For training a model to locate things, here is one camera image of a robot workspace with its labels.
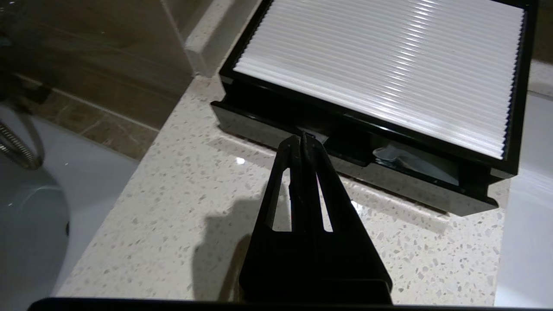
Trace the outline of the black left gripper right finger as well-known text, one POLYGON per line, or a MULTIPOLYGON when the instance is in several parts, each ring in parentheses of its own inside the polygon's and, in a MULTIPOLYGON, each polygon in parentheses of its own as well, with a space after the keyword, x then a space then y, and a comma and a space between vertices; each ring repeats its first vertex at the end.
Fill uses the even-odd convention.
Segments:
POLYGON ((393 283, 324 146, 303 134, 308 185, 315 187, 320 283, 340 303, 390 303, 393 283))

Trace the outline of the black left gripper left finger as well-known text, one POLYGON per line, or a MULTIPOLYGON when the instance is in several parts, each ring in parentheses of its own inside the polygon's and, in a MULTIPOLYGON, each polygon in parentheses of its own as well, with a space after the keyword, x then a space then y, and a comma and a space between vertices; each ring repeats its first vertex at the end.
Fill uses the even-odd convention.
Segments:
POLYGON ((291 136, 278 147, 239 285, 247 301, 298 301, 311 283, 311 159, 309 136, 291 136), (285 171, 290 173, 290 230, 273 229, 285 171))

